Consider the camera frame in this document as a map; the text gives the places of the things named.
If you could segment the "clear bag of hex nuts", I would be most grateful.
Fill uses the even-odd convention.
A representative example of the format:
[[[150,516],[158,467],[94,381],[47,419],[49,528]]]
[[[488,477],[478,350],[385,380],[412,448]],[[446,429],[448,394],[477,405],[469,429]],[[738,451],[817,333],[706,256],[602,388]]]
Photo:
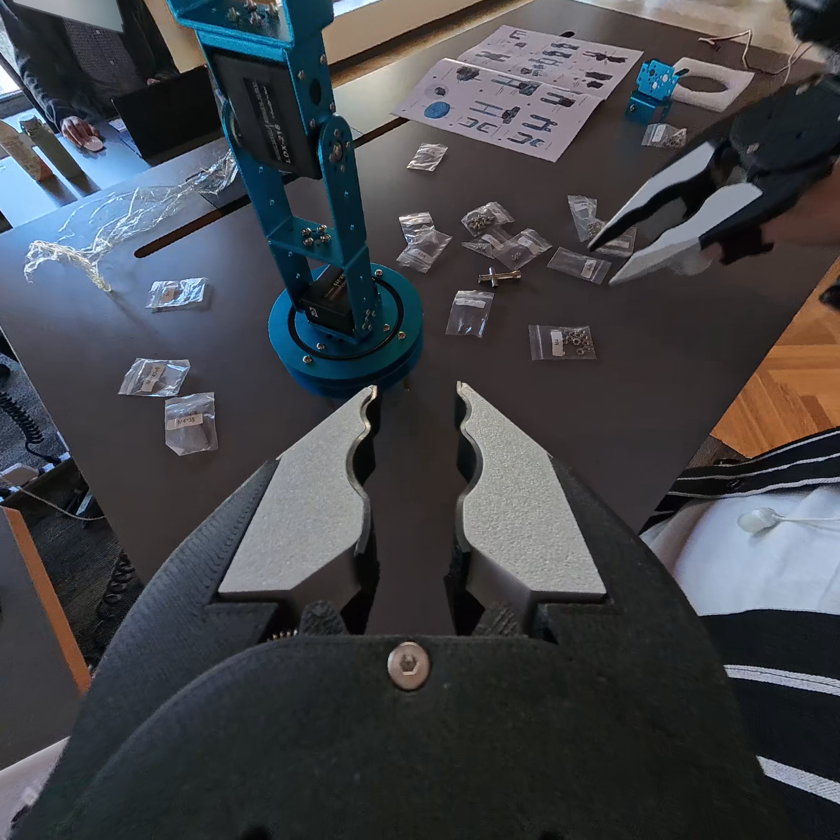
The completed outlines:
[[[561,327],[530,324],[528,340],[532,361],[595,361],[597,358],[588,325]]]

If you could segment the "grey bottle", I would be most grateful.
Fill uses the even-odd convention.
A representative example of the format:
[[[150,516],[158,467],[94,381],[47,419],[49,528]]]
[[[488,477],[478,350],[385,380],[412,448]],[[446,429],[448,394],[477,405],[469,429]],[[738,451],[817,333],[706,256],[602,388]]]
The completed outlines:
[[[57,168],[60,174],[68,179],[76,179],[84,175],[78,162],[58,140],[47,123],[37,117],[31,117],[21,119],[20,126],[34,147],[43,152],[46,159]]]

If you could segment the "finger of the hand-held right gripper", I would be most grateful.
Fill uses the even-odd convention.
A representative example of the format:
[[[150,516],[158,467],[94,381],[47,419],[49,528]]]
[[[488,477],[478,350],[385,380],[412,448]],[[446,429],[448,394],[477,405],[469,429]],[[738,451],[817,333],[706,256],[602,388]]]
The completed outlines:
[[[688,216],[719,187],[716,174],[720,158],[720,141],[696,143],[679,154],[663,169],[652,175],[624,205],[609,218],[587,245],[595,251],[621,237],[630,227],[651,219],[672,202],[683,205]]]
[[[672,264],[677,258],[698,256],[707,247],[704,237],[732,220],[762,194],[756,185],[723,186],[685,222],[664,231],[651,245],[636,252],[609,280],[609,285],[617,286],[642,277]]]

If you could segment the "black laptop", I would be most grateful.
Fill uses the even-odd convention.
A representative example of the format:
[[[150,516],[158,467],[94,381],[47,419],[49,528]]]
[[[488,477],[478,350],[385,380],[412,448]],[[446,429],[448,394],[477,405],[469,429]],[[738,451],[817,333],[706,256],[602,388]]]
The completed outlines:
[[[198,66],[112,101],[109,121],[120,139],[150,165],[223,136],[210,73]]]

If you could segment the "person's right hand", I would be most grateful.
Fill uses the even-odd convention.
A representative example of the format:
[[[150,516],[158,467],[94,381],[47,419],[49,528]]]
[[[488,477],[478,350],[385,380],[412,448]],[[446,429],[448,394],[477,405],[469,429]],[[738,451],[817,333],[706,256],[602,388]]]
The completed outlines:
[[[839,194],[828,189],[811,191],[790,210],[762,226],[764,241],[815,247],[839,246]]]

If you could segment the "person's striped black shirt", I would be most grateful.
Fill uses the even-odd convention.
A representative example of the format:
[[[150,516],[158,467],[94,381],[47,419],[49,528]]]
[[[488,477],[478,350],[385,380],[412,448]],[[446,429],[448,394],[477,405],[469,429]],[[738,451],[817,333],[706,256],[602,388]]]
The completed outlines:
[[[758,534],[738,518],[781,517]],[[839,838],[839,430],[687,469],[640,538],[704,623],[797,838]]]

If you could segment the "clear plastic wrap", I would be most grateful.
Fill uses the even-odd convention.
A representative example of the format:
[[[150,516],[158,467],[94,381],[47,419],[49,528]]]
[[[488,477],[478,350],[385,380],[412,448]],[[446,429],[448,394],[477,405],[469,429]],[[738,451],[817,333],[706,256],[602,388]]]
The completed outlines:
[[[24,278],[33,284],[40,267],[61,262],[79,269],[97,289],[111,295],[113,288],[101,264],[114,249],[154,231],[194,198],[220,196],[237,174],[235,156],[227,151],[179,183],[107,193],[72,211],[51,240],[31,242],[24,258]]]

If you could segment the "white foam square with hole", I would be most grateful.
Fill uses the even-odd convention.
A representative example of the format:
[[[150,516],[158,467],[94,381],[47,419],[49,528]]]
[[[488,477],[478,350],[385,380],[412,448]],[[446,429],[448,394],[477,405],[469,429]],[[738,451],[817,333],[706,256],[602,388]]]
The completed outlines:
[[[698,59],[684,57],[674,64],[678,82],[671,94],[674,102],[715,113],[725,112],[745,92],[754,73],[735,70]],[[716,82],[720,89],[700,91],[686,87],[686,79]]]

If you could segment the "white power strip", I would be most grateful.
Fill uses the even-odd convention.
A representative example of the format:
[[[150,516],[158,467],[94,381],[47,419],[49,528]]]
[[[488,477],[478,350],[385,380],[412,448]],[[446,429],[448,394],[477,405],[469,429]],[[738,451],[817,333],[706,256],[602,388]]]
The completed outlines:
[[[58,463],[45,463],[36,468],[30,465],[15,464],[1,473],[1,498],[3,501],[24,491],[41,491],[52,480],[56,480],[67,473],[74,466],[74,460],[69,452],[59,457]]]

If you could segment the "open instruction booklet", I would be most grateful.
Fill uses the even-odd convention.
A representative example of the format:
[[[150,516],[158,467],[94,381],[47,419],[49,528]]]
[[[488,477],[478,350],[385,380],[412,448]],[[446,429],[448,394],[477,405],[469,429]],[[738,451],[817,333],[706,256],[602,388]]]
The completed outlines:
[[[642,56],[503,25],[434,64],[392,115],[554,163]]]

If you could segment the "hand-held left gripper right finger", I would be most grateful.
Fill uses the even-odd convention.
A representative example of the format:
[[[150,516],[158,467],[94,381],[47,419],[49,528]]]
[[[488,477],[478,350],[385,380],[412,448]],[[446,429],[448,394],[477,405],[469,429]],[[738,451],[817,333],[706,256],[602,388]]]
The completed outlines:
[[[471,635],[492,607],[531,629],[541,605],[606,599],[550,453],[466,382],[455,386],[457,468],[453,559],[446,577],[455,632]]]

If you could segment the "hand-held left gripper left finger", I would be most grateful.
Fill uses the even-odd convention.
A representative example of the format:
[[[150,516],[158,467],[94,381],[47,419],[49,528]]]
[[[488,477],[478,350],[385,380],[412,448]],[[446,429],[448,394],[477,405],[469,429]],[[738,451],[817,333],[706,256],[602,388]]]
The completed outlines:
[[[274,602],[298,626],[329,602],[361,635],[380,580],[371,500],[379,388],[367,385],[276,459],[217,594]]]

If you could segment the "white bottle with red cap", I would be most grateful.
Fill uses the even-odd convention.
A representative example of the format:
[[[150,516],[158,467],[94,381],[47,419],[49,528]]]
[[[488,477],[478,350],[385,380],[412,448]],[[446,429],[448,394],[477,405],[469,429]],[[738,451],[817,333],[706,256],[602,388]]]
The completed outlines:
[[[34,151],[30,143],[24,140],[24,135],[11,125],[1,120],[1,147],[7,156],[38,183],[47,182],[55,177],[40,156]]]

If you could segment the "blue metal bracket assembly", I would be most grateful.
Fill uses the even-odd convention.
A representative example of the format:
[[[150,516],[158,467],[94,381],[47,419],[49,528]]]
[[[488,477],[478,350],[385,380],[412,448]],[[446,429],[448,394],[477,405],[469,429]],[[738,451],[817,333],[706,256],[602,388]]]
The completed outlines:
[[[672,94],[687,72],[658,59],[645,61],[637,74],[625,118],[645,125],[663,123],[672,104]]]

